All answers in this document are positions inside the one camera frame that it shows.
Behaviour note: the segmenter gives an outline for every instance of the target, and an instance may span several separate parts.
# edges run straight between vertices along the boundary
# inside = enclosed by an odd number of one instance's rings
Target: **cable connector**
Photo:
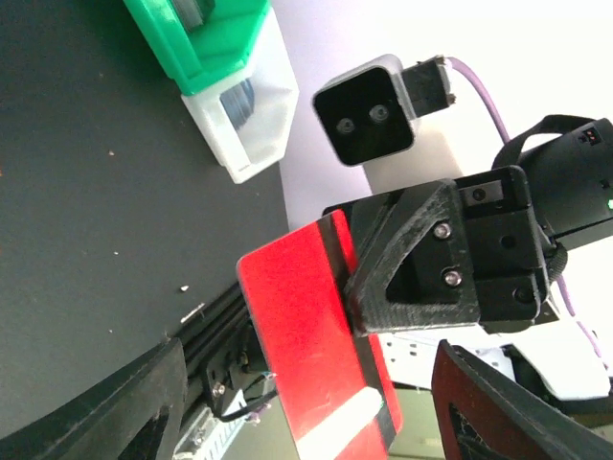
[[[403,70],[401,75],[418,118],[448,108],[456,101],[456,97],[450,93],[451,85],[443,56],[418,62]]]

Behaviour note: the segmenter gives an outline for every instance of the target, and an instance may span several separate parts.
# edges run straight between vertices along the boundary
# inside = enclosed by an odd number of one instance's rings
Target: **green lid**
[[[166,75],[186,96],[243,69],[268,0],[216,0],[206,23],[186,31],[171,0],[124,0]]]

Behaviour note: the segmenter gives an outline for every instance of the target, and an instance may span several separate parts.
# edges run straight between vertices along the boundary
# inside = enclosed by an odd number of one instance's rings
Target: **black table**
[[[232,182],[121,0],[0,2],[0,26],[2,437],[175,332],[287,223],[279,169]]]

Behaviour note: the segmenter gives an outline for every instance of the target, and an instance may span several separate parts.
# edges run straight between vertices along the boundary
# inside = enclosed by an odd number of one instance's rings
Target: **black stripe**
[[[345,299],[345,285],[349,281],[350,273],[343,255],[343,249],[341,241],[336,233],[336,227],[331,215],[327,215],[318,221],[319,232],[328,254],[328,260],[336,287],[341,295],[343,304],[347,306]],[[387,399],[385,398],[385,392],[383,391],[383,384],[381,383],[381,377],[376,369],[375,356],[373,355],[373,348],[368,337],[353,337],[353,346],[357,353],[357,358],[362,367],[362,375],[366,381],[367,386],[375,388],[379,391],[379,394],[383,398],[383,405],[376,414],[376,422],[383,438],[385,448],[389,451],[392,442],[396,438],[396,429],[394,422],[392,421],[392,414],[390,408],[387,405]]]

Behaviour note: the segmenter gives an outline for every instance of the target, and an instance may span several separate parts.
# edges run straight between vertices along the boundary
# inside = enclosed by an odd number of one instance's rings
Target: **white background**
[[[464,60],[486,84],[511,137],[547,114],[613,119],[610,2],[273,0],[273,5],[301,89],[282,162],[292,227],[317,219],[328,205],[370,193],[361,168],[336,160],[310,100],[326,81],[377,56],[395,54],[406,67],[434,55]],[[435,178],[435,159],[446,155],[441,149],[450,149],[462,173],[471,174],[489,169],[501,147],[472,88],[461,76],[452,77],[456,105],[428,117],[419,148],[402,156],[407,177],[413,175],[410,183]],[[456,169],[452,163],[441,175]],[[577,310],[613,350],[613,241],[570,257],[566,278]]]

